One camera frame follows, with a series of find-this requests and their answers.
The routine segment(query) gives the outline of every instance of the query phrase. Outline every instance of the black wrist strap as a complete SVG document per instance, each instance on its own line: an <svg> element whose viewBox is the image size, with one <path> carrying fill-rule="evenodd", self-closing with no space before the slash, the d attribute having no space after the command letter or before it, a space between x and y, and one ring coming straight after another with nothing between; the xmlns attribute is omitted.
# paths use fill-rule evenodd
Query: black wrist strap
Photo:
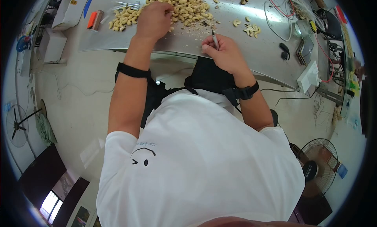
<svg viewBox="0 0 377 227"><path fill-rule="evenodd" d="M124 63L119 63L116 70L130 77L147 78L147 79L150 78L150 70L143 71L143 70L128 66Z"/></svg>
<svg viewBox="0 0 377 227"><path fill-rule="evenodd" d="M237 107L238 99L247 100L253 97L253 94L259 90L259 84L256 82L252 87L245 88L228 88L222 91L225 97L230 101L230 103Z"/></svg>
<svg viewBox="0 0 377 227"><path fill-rule="evenodd" d="M245 88L236 88L235 95L236 98L240 98L243 100L247 100L253 97L253 94L259 90L259 84L256 81L252 87L245 87Z"/></svg>

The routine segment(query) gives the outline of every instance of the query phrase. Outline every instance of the standing fan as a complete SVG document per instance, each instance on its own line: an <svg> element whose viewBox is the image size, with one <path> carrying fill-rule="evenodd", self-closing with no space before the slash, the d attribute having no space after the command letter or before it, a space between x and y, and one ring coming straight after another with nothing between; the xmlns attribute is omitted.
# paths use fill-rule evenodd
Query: standing fan
<svg viewBox="0 0 377 227"><path fill-rule="evenodd" d="M29 116L26 117L25 110L19 106L14 105L11 107L11 110L8 111L8 114L6 116L6 130L8 134L9 140L12 142L12 144L18 148L22 147L26 143L26 139L28 136L28 130L29 130L29 123L28 118L35 115L38 112L42 112L43 115L46 116L46 106L43 99L41 99L40 102L41 108L37 111L33 112Z"/></svg>
<svg viewBox="0 0 377 227"><path fill-rule="evenodd" d="M327 139L315 139L303 147L298 157L305 176L302 195L314 197L326 193L340 165L334 145Z"/></svg>

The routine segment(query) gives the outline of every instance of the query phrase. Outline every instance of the poster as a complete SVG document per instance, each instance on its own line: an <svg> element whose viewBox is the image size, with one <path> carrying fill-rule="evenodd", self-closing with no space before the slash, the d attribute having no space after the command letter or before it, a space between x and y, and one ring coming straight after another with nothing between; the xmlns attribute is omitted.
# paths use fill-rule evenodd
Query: poster
<svg viewBox="0 0 377 227"><path fill-rule="evenodd" d="M81 206L73 220L72 227L84 227L90 215L91 212Z"/></svg>
<svg viewBox="0 0 377 227"><path fill-rule="evenodd" d="M97 218L95 219L95 222L94 222L93 227L101 227L100 219L98 218L98 216L97 216Z"/></svg>

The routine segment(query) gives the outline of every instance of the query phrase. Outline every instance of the window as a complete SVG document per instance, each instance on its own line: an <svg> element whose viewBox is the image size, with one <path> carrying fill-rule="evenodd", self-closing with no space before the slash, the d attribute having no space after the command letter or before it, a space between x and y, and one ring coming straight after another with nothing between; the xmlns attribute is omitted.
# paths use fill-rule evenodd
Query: window
<svg viewBox="0 0 377 227"><path fill-rule="evenodd" d="M39 211L45 217L45 219L52 224L63 202L54 192L50 191L45 200L42 203L42 207Z"/></svg>

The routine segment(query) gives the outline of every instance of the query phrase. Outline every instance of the red wire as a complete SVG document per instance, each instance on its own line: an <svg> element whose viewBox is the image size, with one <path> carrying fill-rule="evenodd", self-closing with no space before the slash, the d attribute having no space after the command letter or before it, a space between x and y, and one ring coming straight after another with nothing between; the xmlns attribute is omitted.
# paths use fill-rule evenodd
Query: red wire
<svg viewBox="0 0 377 227"><path fill-rule="evenodd" d="M275 5L275 3L274 3L272 0L270 0L270 1L271 1L271 3L275 6L275 8L277 8L277 9L280 11L280 13L282 13L285 17L289 17L289 16L292 16L292 15L295 14L295 8L293 8L293 4L292 4L292 1L291 1L291 0L289 0L289 2L291 3L291 6L292 6L292 13L291 13L290 15L286 15L285 13L283 13L283 12L279 9L279 7L277 7L277 6Z"/></svg>
<svg viewBox="0 0 377 227"><path fill-rule="evenodd" d="M329 78L327 81L322 80L322 82L329 82L329 81L331 81L331 79L332 79L332 75L334 74L334 65L333 65L331 59L327 56L327 54L325 53L325 51L322 49L322 46L319 44L319 42L318 42L318 38L317 38L317 35L315 35L315 36L316 36L316 40L317 40L317 43L318 43L319 47L321 47L322 52L323 52L323 53L326 55L326 57L330 60L330 63L331 63L331 65L332 65L332 72L331 72L331 76L330 76L330 78Z"/></svg>

